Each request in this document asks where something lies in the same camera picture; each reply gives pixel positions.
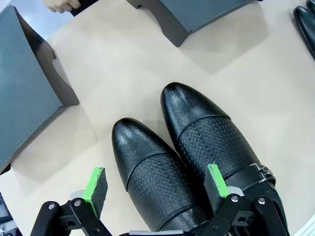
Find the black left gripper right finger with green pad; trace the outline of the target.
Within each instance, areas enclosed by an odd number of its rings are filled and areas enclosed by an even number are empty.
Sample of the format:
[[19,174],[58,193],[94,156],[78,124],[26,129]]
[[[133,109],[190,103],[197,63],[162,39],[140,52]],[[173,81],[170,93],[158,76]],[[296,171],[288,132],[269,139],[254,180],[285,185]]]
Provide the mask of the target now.
[[275,178],[265,166],[251,164],[224,180],[216,164],[206,167],[204,187],[213,217],[194,231],[196,236],[286,236],[284,220],[266,195],[248,198],[244,191]]

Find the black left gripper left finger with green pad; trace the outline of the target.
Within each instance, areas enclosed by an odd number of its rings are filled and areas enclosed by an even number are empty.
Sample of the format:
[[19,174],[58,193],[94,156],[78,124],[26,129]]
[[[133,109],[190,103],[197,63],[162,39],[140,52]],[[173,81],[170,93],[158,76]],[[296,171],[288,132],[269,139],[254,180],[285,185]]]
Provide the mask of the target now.
[[42,204],[32,236],[68,236],[73,230],[82,230],[86,236],[107,236],[108,229],[100,220],[108,184],[105,169],[94,168],[87,187],[79,197],[64,205],[48,201]]

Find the person's right hand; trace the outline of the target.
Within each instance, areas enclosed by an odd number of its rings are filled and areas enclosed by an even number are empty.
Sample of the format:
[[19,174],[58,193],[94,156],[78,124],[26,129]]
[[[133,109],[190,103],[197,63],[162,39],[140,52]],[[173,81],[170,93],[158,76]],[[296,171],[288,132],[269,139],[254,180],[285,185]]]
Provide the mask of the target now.
[[81,6],[79,0],[43,0],[44,5],[52,12],[70,12]]

